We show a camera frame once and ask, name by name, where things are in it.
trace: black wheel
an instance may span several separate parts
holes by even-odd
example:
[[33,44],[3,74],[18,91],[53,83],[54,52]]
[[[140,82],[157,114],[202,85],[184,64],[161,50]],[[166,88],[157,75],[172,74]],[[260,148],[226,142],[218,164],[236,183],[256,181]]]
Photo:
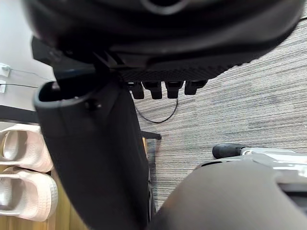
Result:
[[212,153],[216,159],[240,156],[241,150],[247,147],[240,144],[218,144],[213,147]]

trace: white wall plate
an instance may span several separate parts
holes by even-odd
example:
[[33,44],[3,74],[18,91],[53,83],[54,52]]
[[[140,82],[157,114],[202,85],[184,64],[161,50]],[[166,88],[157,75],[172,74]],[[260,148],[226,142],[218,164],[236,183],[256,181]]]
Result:
[[0,63],[0,75],[4,77],[8,77],[11,71],[11,67],[9,65]]
[[[5,83],[6,83],[6,81],[0,80],[0,84],[5,84]],[[6,85],[0,85],[0,93],[5,92],[5,87],[6,87]]]

